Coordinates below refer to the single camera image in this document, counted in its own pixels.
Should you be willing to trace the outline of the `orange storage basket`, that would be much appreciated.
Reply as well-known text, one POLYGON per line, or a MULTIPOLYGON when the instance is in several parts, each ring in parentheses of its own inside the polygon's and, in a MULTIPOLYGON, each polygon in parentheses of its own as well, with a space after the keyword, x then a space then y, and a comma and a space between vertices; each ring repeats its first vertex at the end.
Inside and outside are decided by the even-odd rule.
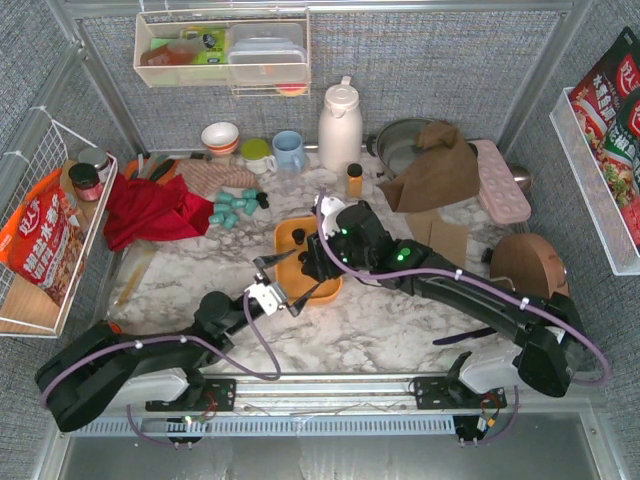
MULTIPOLYGON (((316 284, 312 278, 302 273, 302 263, 298 259, 300 253, 307 251, 306 240, 316 230, 316 220, 313 215, 283 220, 274 230, 274 251, 276 254, 284 253, 291 249, 295 250, 291 256, 275 266, 276 281, 288 294, 290 303, 293 303, 316 284), (297 246, 291 236, 292 231, 297 228, 304 229, 306 233, 305 242, 301 246, 297 246)), ((342 278, 325 281, 315 291, 306 305, 321 306, 333 302, 340 293, 342 286, 342 278)))

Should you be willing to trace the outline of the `brown cloth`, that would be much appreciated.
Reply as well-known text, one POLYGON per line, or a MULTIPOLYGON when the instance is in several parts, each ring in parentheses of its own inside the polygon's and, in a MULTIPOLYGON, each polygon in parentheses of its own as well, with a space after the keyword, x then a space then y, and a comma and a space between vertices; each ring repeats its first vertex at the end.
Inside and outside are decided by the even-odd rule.
POLYGON ((477 152, 457 127, 431 122, 416 137, 416 146, 422 152, 411 165, 379 185, 392 211, 428 211, 479 193, 477 152))

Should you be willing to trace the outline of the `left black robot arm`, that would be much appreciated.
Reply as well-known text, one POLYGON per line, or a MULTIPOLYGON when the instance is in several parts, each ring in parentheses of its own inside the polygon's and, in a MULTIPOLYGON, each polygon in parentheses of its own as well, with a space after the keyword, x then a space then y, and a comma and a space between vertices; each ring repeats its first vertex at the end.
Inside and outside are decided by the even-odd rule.
POLYGON ((213 365, 233 348, 232 336, 267 314, 251 292, 233 299, 205 295, 191 326, 170 333, 131 335, 102 320, 42 365, 34 380, 41 403, 60 431, 78 430, 96 418, 133 378, 163 370, 213 365))

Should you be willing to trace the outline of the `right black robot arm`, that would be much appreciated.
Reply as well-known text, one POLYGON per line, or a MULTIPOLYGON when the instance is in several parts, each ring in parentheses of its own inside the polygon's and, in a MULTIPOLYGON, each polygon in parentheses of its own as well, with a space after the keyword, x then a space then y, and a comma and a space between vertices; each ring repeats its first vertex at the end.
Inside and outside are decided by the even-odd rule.
POLYGON ((349 274, 366 284, 434 300, 484 323, 511 346, 465 353, 452 368, 454 381, 483 394, 528 386, 553 398, 567 393, 583 354, 573 302, 514 293, 461 269, 432 248, 395 239, 365 201, 346 205, 314 200, 318 231, 300 257, 303 275, 318 283, 349 274))

